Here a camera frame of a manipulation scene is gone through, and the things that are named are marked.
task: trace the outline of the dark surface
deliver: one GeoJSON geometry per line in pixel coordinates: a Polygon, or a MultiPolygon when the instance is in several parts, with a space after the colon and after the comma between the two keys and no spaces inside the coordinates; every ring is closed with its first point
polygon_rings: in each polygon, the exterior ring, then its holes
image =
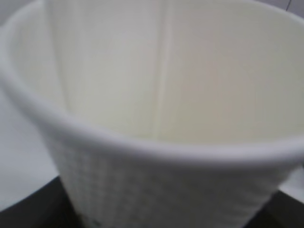
{"type": "MultiPolygon", "coordinates": [[[[0,213],[0,228],[81,228],[59,178],[0,213]]],[[[304,228],[304,205],[282,192],[245,228],[304,228]]]]}

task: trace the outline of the textured cup exterior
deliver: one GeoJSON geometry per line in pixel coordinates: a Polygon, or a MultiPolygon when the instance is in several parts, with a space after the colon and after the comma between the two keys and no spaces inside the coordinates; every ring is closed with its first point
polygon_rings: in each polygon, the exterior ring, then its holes
{"type": "Polygon", "coordinates": [[[86,228],[242,228],[291,170],[145,166],[44,139],[86,228]]]}

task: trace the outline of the paper cup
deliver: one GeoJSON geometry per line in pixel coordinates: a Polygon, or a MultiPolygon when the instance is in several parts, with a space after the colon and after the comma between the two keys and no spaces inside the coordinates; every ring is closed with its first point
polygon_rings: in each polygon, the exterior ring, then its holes
{"type": "Polygon", "coordinates": [[[241,0],[85,2],[29,4],[0,49],[1,86],[85,227],[243,227],[304,160],[302,19],[241,0]]]}

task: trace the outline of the cup rim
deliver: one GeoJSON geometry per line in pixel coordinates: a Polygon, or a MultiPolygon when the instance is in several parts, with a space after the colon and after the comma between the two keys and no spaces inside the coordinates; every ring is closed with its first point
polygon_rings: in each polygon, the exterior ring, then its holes
{"type": "MultiPolygon", "coordinates": [[[[248,0],[242,2],[276,11],[304,27],[304,20],[291,13],[248,0]]],[[[39,97],[19,77],[9,55],[9,43],[19,24],[41,10],[42,1],[34,1],[15,13],[4,25],[0,42],[0,86],[13,104],[36,124],[42,135],[51,135],[64,143],[72,143],[80,152],[98,153],[117,159],[141,160],[149,164],[186,166],[208,169],[252,169],[300,164],[304,161],[304,134],[271,142],[229,145],[186,145],[134,139],[107,129],[90,126],[59,110],[39,97]]]]}

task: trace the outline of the white background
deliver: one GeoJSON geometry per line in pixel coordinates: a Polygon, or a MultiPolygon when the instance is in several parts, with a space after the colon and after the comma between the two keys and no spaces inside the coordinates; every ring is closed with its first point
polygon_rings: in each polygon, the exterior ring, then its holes
{"type": "MultiPolygon", "coordinates": [[[[0,25],[31,0],[0,0],[0,25]]],[[[304,0],[259,0],[304,17],[304,0]]],[[[282,190],[304,202],[303,169],[282,190]]],[[[35,129],[11,107],[0,91],[0,211],[48,183],[57,172],[35,129]]]]}

